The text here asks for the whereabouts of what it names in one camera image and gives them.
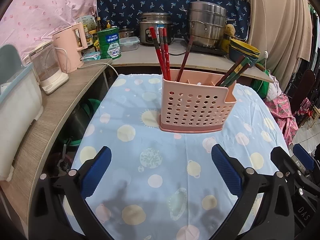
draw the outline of silver bolt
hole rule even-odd
[[[71,171],[68,172],[69,176],[74,176],[76,174],[77,174],[77,170],[71,170]]]
[[[254,169],[253,168],[247,168],[245,171],[250,175],[254,174]]]
[[[47,177],[47,174],[45,174],[45,173],[42,173],[41,175],[40,175],[40,179],[45,179]]]
[[[281,171],[277,171],[276,174],[277,174],[278,178],[282,178],[283,177],[283,173]]]

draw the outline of green can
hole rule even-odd
[[[121,57],[118,27],[114,26],[99,31],[97,35],[100,43],[101,59]]]

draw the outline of countertop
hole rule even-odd
[[[93,67],[78,69],[69,74],[69,80],[50,95],[42,92],[43,113],[34,121],[24,138],[13,162],[10,182],[0,185],[17,214],[28,223],[31,199],[51,147],[63,124],[84,93],[112,60],[85,62],[85,65],[100,63]]]
[[[175,40],[169,45],[169,52],[172,54],[179,54],[186,51],[186,43],[181,40]],[[183,61],[184,55],[169,56],[170,66],[180,67]],[[225,57],[217,57],[207,54],[190,52],[186,67],[213,70],[219,72],[227,72],[234,64],[231,60]],[[156,55],[155,48],[153,46],[138,46],[137,50],[122,52],[120,58],[113,61],[112,65],[117,66],[159,66],[159,61]],[[253,66],[247,69],[242,74],[243,76],[255,78],[267,82],[273,83],[273,80],[264,72]]]

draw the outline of light blue tablecloth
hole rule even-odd
[[[261,174],[277,171],[270,152],[283,135],[263,101],[237,84],[237,103],[222,131],[202,134],[163,132],[160,75],[119,75],[91,120],[72,168],[78,169],[103,147],[112,161],[87,203],[115,240],[208,240],[226,218],[231,195],[211,159],[219,143],[244,167]],[[259,208],[258,196],[243,230]],[[67,201],[72,227],[82,232]]]

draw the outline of white plastic bin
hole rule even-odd
[[[28,127],[43,111],[33,64],[23,67],[12,45],[0,48],[0,180],[9,181],[12,161]]]
[[[120,39],[120,51],[130,51],[138,48],[140,40],[138,37],[129,37]]]

